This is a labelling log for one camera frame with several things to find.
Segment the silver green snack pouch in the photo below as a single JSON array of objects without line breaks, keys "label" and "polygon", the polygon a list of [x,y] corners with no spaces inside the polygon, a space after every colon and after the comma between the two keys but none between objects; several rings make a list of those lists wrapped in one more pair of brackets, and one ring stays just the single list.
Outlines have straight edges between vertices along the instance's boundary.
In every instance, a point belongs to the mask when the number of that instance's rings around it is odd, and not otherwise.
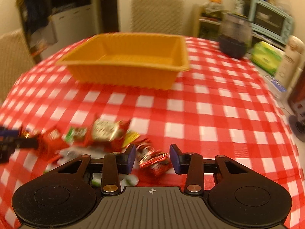
[{"label": "silver green snack pouch", "polygon": [[[101,180],[102,180],[102,173],[94,173],[92,178],[91,185],[95,187],[101,186]],[[126,186],[136,186],[139,183],[139,179],[136,175],[133,174],[119,174],[119,181],[121,189],[125,188]]]}]

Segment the red foil snack packet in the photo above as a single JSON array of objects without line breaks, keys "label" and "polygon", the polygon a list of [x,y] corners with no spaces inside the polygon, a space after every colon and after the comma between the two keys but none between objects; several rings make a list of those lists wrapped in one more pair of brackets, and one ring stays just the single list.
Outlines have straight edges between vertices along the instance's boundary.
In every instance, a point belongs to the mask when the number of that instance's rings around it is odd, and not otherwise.
[{"label": "red foil snack packet", "polygon": [[149,171],[155,177],[163,175],[172,168],[169,155],[153,147],[149,139],[143,139],[134,143],[136,157],[141,169]]}]

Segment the red square snack packet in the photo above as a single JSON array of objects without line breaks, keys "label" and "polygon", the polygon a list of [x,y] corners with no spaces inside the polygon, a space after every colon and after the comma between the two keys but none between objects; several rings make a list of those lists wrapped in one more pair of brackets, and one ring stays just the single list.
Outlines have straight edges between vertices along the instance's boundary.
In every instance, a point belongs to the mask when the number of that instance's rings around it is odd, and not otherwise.
[{"label": "red square snack packet", "polygon": [[51,127],[38,137],[38,155],[43,158],[54,157],[60,150],[69,145],[63,140],[62,132],[56,127]]}]

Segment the yellow candy wrapper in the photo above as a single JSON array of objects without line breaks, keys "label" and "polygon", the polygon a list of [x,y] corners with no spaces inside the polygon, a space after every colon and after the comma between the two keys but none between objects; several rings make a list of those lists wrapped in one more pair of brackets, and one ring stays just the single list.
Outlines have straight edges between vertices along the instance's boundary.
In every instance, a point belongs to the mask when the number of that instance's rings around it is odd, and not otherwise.
[{"label": "yellow candy wrapper", "polygon": [[131,144],[132,142],[134,142],[136,139],[138,139],[141,135],[135,131],[132,131],[132,130],[128,130],[126,132],[126,135],[125,135],[125,139],[124,139],[124,142],[122,144],[122,147],[121,148],[126,148],[128,147],[129,144]]}]

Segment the green candy wrapper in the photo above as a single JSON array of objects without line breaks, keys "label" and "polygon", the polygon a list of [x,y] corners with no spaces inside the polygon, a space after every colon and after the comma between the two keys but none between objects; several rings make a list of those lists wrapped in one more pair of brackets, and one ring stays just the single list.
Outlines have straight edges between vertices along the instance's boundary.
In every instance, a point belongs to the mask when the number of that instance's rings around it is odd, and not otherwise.
[{"label": "green candy wrapper", "polygon": [[87,127],[70,127],[66,136],[65,141],[68,144],[72,143],[84,143],[85,136],[87,134]]}]

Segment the beige quilted side chair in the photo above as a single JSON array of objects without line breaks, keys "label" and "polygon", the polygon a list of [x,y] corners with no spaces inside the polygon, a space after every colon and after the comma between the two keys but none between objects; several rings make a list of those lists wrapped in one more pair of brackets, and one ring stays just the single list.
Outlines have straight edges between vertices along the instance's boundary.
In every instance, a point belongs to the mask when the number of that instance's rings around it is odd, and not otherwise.
[{"label": "beige quilted side chair", "polygon": [[0,65],[1,103],[3,103],[15,81],[35,65],[21,29],[1,36]]}]

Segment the grey phone stand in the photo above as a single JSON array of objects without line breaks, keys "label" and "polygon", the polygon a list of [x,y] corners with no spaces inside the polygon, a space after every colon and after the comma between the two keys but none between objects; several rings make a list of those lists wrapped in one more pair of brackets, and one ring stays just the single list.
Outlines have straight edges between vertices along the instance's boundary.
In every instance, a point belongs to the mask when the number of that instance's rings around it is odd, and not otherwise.
[{"label": "grey phone stand", "polygon": [[302,142],[305,142],[304,123],[297,120],[295,115],[288,117],[288,123],[293,134]]}]

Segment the blue white small box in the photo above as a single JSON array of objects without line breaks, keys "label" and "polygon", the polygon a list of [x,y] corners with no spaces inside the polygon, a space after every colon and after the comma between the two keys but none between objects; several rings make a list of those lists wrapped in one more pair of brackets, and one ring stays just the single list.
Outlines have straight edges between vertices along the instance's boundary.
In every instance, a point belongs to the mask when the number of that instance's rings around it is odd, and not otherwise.
[{"label": "blue white small box", "polygon": [[282,84],[276,80],[273,76],[264,75],[264,80],[273,94],[273,96],[278,100],[283,100],[286,97],[287,89],[282,86]]}]

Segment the brown metal thermos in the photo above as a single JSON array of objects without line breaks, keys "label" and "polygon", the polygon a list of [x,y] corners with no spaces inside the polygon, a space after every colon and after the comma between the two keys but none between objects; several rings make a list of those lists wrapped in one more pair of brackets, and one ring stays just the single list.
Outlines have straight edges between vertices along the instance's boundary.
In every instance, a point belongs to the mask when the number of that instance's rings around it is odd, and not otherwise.
[{"label": "brown metal thermos", "polygon": [[303,69],[287,100],[289,107],[295,115],[304,112],[304,81],[305,77]]}]

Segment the green tissue pack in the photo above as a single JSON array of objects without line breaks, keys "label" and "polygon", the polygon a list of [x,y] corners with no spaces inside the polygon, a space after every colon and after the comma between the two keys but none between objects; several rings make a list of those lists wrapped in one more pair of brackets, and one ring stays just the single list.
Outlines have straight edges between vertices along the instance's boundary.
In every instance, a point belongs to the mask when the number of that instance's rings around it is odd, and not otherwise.
[{"label": "green tissue pack", "polygon": [[252,49],[250,60],[271,76],[274,76],[281,64],[284,52],[267,42],[260,41]]}]

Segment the white miffy bottle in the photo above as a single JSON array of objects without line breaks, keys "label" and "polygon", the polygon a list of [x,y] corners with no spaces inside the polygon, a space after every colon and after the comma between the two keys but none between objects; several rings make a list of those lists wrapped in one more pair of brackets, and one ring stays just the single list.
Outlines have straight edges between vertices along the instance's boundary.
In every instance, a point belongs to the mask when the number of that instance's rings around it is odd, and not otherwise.
[{"label": "white miffy bottle", "polygon": [[289,87],[294,73],[299,66],[303,52],[304,43],[296,36],[290,36],[284,50],[282,61],[274,76],[285,89]]}]

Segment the dark glass jar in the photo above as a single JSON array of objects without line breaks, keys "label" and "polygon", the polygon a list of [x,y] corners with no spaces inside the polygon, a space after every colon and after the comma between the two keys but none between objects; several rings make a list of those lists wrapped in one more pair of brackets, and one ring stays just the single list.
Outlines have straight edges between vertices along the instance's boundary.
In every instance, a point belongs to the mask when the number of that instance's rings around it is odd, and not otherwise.
[{"label": "dark glass jar", "polygon": [[219,49],[231,58],[241,59],[252,44],[252,24],[242,15],[227,13],[219,28]]}]

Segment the dark wooden door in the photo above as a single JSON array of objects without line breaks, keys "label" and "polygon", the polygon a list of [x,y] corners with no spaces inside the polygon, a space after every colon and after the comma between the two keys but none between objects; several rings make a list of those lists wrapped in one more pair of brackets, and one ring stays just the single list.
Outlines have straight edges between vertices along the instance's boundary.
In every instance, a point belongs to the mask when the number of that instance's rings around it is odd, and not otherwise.
[{"label": "dark wooden door", "polygon": [[119,32],[117,0],[101,0],[101,17],[105,33]]}]

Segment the orange lid snack jar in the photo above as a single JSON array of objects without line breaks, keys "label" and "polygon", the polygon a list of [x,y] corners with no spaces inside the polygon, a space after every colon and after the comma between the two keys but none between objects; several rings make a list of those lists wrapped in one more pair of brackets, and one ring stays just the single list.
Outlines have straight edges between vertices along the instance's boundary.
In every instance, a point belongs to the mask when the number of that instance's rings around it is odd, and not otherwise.
[{"label": "orange lid snack jar", "polygon": [[222,0],[208,0],[204,5],[205,14],[212,14],[216,12],[222,12],[224,9]]}]

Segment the light blue toaster oven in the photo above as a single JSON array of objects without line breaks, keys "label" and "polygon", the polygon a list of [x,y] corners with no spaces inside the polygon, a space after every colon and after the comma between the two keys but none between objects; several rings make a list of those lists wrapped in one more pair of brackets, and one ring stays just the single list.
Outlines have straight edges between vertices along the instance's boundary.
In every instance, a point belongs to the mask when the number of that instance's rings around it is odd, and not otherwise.
[{"label": "light blue toaster oven", "polygon": [[251,0],[248,20],[252,30],[281,44],[287,44],[294,30],[294,19],[263,0]]}]

